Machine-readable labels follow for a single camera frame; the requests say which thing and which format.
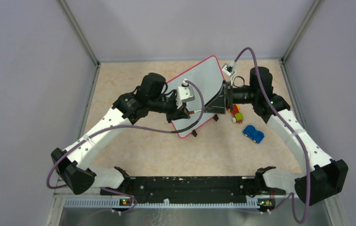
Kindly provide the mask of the pink-framed whiteboard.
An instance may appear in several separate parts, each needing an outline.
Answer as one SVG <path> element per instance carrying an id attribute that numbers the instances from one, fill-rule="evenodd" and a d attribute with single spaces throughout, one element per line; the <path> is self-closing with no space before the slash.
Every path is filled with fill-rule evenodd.
<path id="1" fill-rule="evenodd" d="M 191 68 L 183 71 L 181 74 L 175 76 L 167 81 L 168 92 L 172 89 L 176 89 L 181 86 L 184 79 L 187 79 L 194 83 L 196 87 L 200 90 L 204 104 L 210 101 L 220 90 L 224 76 L 220 69 L 220 64 L 216 56 L 211 55 L 208 58 L 200 61 Z M 201 100 L 197 90 L 194 89 L 195 100 L 190 101 L 186 104 L 189 111 L 201 110 Z M 198 119 L 200 112 L 190 115 L 190 119 L 181 119 L 172 121 L 172 126 L 175 130 L 184 129 L 191 125 Z M 210 121 L 214 116 L 213 113 L 203 113 L 201 120 L 190 130 L 178 133 L 180 138 L 186 138 L 191 135 L 193 130 L 198 129 L 206 122 Z"/>

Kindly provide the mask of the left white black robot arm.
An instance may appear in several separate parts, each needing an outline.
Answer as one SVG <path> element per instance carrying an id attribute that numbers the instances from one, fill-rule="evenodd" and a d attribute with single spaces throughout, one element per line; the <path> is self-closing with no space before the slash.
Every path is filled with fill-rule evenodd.
<path id="1" fill-rule="evenodd" d="M 95 182 L 90 163 L 124 129 L 145 129 L 135 124 L 149 112 L 165 114 L 168 122 L 189 119 L 186 104 L 194 100 L 193 86 L 183 80 L 176 89 L 167 89 L 166 79 L 160 74 L 144 76 L 139 86 L 120 95 L 105 116 L 74 144 L 51 152 L 51 172 L 56 172 L 73 194 L 82 194 Z"/>

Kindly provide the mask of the white marker pen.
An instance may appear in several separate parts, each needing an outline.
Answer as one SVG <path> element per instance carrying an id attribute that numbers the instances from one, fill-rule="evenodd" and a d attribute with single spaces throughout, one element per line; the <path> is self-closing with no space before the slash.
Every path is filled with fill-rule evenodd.
<path id="1" fill-rule="evenodd" d="M 195 113 L 204 113 L 204 110 L 198 109 L 198 110 L 188 111 L 188 114 L 195 114 Z"/>

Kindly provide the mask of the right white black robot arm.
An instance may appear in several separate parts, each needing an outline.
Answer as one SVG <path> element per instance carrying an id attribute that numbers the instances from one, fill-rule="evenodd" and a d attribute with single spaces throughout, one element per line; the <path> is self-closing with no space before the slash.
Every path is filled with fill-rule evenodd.
<path id="1" fill-rule="evenodd" d="M 273 76 L 268 68 L 250 70 L 250 83 L 234 87 L 223 81 L 220 90 L 205 104 L 205 112 L 224 114 L 235 104 L 250 104 L 254 112 L 272 128 L 296 158 L 301 173 L 276 167 L 256 171 L 254 187 L 260 194 L 273 188 L 293 193 L 312 206 L 340 193 L 348 172 L 344 160 L 335 160 L 300 125 L 290 105 L 273 91 Z"/>

